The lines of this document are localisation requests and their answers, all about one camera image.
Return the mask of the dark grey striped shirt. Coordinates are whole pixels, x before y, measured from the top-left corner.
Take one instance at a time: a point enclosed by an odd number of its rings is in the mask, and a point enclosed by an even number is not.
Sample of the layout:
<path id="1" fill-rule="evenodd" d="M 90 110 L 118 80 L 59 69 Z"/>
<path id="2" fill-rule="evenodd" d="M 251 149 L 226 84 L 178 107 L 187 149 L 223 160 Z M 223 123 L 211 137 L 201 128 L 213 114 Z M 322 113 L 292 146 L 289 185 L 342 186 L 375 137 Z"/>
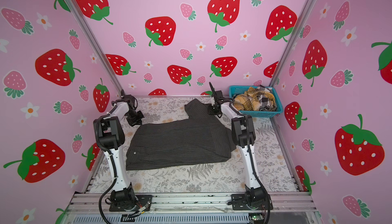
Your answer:
<path id="1" fill-rule="evenodd" d="M 236 149 L 232 132 L 207 105 L 193 99 L 184 106 L 187 119 L 143 124 L 127 151 L 126 170 L 226 162 Z"/>

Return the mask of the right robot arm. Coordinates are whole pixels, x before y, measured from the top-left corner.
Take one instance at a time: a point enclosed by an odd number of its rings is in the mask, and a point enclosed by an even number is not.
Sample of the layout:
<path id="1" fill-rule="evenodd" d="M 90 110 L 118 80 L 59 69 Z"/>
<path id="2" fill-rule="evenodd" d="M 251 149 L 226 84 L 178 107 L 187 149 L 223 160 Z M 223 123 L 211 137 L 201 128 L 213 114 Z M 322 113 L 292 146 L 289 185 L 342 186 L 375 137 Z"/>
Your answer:
<path id="1" fill-rule="evenodd" d="M 246 183 L 244 194 L 231 195 L 233 210 L 265 210 L 273 209 L 271 197 L 261 182 L 255 159 L 255 130 L 253 118 L 238 111 L 234 107 L 234 100 L 223 96 L 222 91 L 211 88 L 211 104 L 208 105 L 208 114 L 231 119 L 232 140 L 240 150 L 245 170 Z"/>

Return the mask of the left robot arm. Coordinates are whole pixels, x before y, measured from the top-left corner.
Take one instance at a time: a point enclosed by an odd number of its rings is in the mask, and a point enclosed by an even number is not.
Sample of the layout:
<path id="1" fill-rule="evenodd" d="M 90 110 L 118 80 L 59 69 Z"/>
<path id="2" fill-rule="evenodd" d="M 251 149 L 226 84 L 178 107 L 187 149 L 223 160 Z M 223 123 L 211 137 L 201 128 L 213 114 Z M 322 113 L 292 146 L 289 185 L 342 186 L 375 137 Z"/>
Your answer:
<path id="1" fill-rule="evenodd" d="M 132 95 L 122 95 L 121 99 L 112 102 L 112 109 L 106 115 L 94 120 L 96 143 L 104 152 L 111 173 L 112 184 L 108 189 L 111 211 L 130 211 L 138 202 L 123 159 L 121 147 L 126 137 L 120 123 L 126 118 L 131 126 L 141 125 L 144 116 L 136 109 L 136 98 Z"/>

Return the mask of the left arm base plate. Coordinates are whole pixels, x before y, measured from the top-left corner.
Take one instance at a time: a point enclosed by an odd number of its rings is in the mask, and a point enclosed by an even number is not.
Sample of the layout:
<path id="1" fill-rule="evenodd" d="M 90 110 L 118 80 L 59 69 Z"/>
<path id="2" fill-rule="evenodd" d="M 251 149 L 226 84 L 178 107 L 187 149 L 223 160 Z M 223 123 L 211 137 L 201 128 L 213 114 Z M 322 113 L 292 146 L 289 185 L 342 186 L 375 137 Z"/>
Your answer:
<path id="1" fill-rule="evenodd" d="M 149 211 L 151 208 L 152 195 L 136 195 L 136 200 L 117 201 L 110 204 L 110 212 L 142 212 Z"/>

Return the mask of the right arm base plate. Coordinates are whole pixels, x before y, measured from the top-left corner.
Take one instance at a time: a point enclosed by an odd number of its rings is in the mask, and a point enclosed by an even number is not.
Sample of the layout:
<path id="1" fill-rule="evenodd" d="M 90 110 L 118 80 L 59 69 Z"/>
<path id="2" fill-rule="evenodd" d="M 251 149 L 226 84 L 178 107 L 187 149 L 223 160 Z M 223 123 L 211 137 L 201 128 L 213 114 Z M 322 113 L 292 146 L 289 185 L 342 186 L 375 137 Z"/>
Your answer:
<path id="1" fill-rule="evenodd" d="M 273 210 L 271 201 L 268 201 L 265 194 L 252 196 L 247 193 L 232 194 L 227 205 L 232 206 L 233 210 Z"/>

